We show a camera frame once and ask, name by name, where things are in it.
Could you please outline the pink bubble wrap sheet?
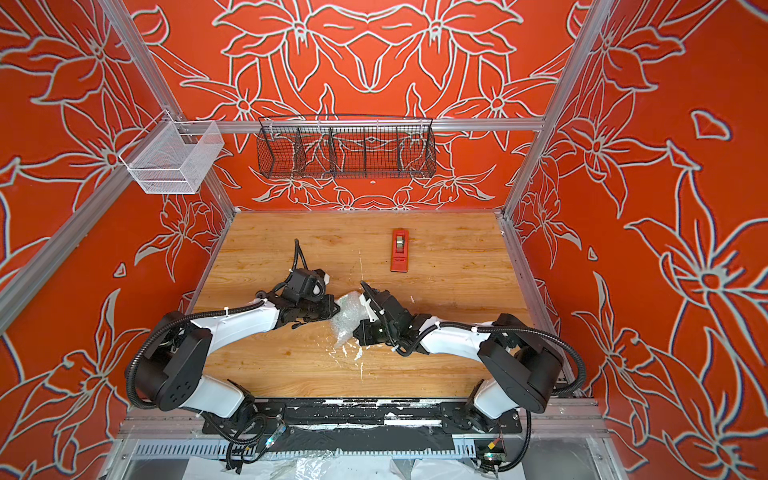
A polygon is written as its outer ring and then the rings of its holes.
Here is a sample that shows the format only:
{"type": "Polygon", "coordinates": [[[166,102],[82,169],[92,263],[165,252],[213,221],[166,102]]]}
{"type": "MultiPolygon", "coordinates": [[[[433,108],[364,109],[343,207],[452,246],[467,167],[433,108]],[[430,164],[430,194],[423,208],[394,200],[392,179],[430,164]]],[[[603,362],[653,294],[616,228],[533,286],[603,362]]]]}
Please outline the pink bubble wrap sheet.
{"type": "Polygon", "coordinates": [[[337,301],[340,311],[331,320],[331,330],[335,339],[334,347],[340,348],[353,338],[353,332],[362,321],[369,321],[367,300],[359,291],[345,294],[337,301]]]}

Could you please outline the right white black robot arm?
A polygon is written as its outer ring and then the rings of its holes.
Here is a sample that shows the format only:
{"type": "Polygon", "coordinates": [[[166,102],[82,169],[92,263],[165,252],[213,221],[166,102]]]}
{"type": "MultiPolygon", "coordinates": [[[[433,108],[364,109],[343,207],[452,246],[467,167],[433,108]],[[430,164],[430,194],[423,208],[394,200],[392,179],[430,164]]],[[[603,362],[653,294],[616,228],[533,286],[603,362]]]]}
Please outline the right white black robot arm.
{"type": "Polygon", "coordinates": [[[511,314],[479,324],[413,315],[389,291],[361,286],[368,318],[353,332],[361,345],[384,344],[402,357],[451,355],[479,362],[490,373],[467,400],[470,417],[497,420],[519,408],[543,413],[552,397],[586,383],[586,364],[574,347],[511,314]]]}

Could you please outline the red tape dispenser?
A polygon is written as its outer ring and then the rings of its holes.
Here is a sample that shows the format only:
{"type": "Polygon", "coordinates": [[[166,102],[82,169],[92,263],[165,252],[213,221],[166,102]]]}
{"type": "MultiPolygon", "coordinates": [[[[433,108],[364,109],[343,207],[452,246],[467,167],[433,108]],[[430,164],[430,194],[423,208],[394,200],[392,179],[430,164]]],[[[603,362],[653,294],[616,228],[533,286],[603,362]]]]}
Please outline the red tape dispenser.
{"type": "Polygon", "coordinates": [[[395,273],[407,273],[408,258],[409,232],[407,229],[396,229],[392,232],[390,271],[395,273]]]}

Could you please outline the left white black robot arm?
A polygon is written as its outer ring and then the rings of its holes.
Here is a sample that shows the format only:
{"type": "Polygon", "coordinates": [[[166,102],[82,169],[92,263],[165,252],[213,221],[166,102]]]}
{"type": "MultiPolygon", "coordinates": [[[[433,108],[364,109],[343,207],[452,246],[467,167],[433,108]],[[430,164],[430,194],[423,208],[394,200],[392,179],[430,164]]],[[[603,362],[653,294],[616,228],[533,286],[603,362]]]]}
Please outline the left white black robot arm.
{"type": "Polygon", "coordinates": [[[285,281],[237,308],[166,314],[139,347],[126,372],[126,393],[138,409],[184,409],[228,419],[248,392],[204,373],[208,357],[245,338],[287,325],[326,321],[340,312],[321,269],[295,267],[285,281]]]}

